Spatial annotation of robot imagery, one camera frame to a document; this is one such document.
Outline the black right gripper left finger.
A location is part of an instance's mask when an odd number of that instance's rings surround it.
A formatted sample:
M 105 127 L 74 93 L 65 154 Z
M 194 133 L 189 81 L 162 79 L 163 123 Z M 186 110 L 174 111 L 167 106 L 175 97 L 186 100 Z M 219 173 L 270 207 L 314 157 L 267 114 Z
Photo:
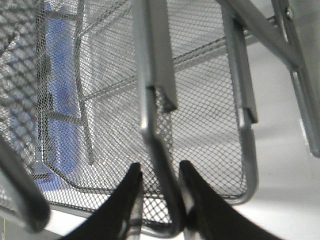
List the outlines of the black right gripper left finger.
M 62 240 L 139 240 L 143 215 L 141 165 L 130 165 L 112 195 Z

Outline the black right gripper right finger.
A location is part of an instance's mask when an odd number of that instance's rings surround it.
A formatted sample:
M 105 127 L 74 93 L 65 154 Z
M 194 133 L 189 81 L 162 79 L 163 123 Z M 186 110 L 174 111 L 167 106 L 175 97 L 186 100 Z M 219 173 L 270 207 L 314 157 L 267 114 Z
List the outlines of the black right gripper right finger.
M 188 160 L 179 164 L 179 184 L 186 211 L 186 240 L 279 240 L 220 197 Z

